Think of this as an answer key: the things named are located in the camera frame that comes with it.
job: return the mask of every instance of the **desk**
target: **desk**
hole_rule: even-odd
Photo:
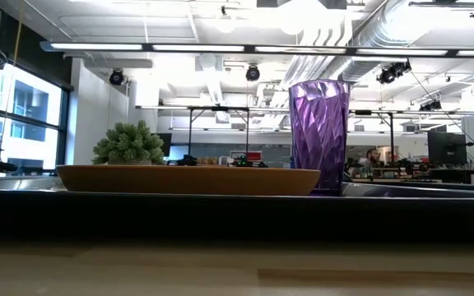
[[[422,182],[422,181],[432,181],[434,183],[441,183],[442,180],[413,180],[407,178],[374,178],[372,181],[369,178],[353,178],[352,182],[356,183],[400,183],[400,182]]]
[[[474,296],[474,245],[4,242],[0,295]]]
[[[431,177],[444,180],[446,183],[471,184],[474,169],[431,169]]]

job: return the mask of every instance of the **wooden bowl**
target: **wooden bowl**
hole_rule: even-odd
[[[318,170],[158,165],[59,165],[69,191],[218,194],[255,196],[308,195]]]

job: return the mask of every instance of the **purple faceted cup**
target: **purple faceted cup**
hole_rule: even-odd
[[[343,81],[306,81],[290,88],[294,165],[321,171],[316,188],[342,184],[350,95]]]

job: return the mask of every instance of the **person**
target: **person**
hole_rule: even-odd
[[[364,171],[367,173],[372,173],[373,177],[381,177],[382,171],[381,170],[374,170],[372,168],[380,168],[383,167],[382,163],[379,161],[379,157],[381,156],[381,153],[378,152],[375,148],[371,148],[367,150],[367,163],[364,167]]]

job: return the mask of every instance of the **succulent plant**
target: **succulent plant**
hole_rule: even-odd
[[[98,141],[93,148],[96,157],[93,164],[163,164],[164,142],[155,134],[151,134],[146,122],[141,120],[138,125],[116,123],[109,129],[105,138]]]

